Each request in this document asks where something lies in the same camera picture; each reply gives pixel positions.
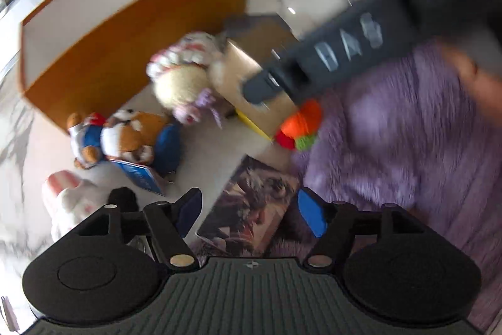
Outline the person's right hand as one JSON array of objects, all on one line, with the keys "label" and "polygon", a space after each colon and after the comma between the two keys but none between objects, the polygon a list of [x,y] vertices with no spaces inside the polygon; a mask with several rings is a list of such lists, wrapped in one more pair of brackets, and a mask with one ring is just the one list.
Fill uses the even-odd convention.
[{"label": "person's right hand", "polygon": [[501,77],[483,71],[461,50],[444,43],[440,43],[439,46],[443,58],[457,71],[459,80],[477,103],[478,109],[492,124],[501,127]]}]

